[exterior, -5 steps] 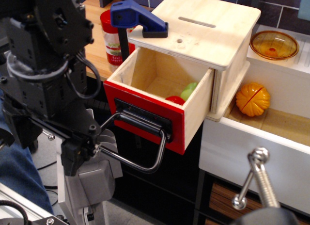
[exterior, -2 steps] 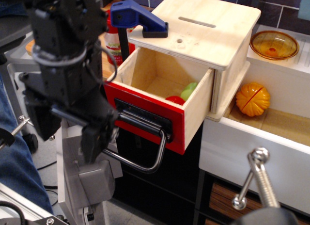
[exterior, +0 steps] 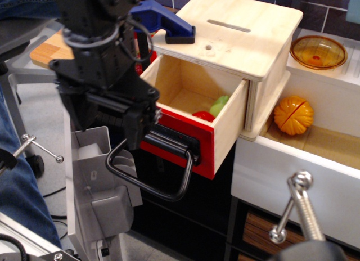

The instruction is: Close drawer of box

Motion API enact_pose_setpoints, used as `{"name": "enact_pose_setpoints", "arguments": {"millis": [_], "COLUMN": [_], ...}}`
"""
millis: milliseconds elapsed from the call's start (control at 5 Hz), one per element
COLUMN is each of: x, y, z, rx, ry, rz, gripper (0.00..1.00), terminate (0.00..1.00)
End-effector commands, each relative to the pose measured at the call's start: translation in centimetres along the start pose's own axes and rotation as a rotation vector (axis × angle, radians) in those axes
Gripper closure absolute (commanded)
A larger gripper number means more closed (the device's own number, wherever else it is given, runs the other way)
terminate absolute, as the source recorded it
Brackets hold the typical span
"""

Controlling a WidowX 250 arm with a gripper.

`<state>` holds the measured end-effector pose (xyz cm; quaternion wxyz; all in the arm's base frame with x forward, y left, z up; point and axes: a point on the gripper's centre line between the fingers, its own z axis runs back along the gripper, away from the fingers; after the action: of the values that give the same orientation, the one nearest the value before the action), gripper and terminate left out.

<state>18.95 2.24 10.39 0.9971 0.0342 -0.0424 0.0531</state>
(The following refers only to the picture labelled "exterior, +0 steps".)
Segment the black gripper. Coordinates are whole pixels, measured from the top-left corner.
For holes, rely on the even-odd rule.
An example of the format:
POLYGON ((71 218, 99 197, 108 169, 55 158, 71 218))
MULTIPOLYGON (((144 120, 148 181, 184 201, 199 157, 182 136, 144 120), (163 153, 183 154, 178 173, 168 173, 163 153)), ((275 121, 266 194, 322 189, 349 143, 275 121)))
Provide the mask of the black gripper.
POLYGON ((85 131, 95 121, 99 106, 123 116, 124 134, 130 150, 136 150, 145 135, 161 118, 156 106, 157 89, 142 80, 133 68, 127 70, 110 88, 91 85, 80 77, 74 60, 52 60, 57 90, 77 129, 85 131))

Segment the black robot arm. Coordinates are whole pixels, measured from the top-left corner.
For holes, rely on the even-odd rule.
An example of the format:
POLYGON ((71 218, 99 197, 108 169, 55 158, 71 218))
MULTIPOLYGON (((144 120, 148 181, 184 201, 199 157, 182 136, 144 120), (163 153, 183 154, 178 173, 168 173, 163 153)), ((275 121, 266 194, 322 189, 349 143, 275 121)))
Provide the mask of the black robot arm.
POLYGON ((131 150, 160 117, 159 91, 136 73, 136 0, 56 0, 62 36, 72 59, 54 59, 61 100, 78 129, 88 129, 99 111, 119 118, 131 150))

